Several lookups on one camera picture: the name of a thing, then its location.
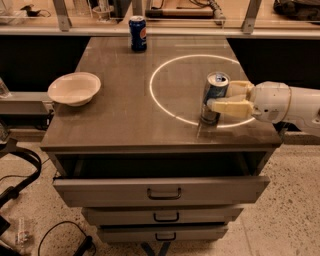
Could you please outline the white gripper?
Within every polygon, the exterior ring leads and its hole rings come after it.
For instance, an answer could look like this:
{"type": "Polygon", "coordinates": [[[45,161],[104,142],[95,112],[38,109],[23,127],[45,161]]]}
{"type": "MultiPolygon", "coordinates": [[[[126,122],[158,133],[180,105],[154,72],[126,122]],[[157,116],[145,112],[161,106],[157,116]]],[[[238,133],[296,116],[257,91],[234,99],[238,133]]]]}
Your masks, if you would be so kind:
{"type": "Polygon", "coordinates": [[[291,91],[288,85],[279,82],[263,82],[254,87],[249,81],[231,81],[226,96],[240,95],[250,97],[253,104],[247,100],[231,102],[210,99],[207,106],[211,111],[227,116],[249,118],[252,115],[262,122],[278,123],[287,113],[291,91]]]}

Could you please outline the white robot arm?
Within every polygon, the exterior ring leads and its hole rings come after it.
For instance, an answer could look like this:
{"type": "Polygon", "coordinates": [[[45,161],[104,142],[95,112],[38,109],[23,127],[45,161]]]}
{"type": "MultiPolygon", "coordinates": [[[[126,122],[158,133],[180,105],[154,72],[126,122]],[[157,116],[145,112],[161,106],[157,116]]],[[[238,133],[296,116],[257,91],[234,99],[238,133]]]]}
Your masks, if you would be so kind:
{"type": "Polygon", "coordinates": [[[295,125],[320,136],[320,90],[290,87],[280,82],[253,85],[232,81],[222,98],[206,101],[210,110],[237,118],[254,117],[261,122],[295,125]]]}

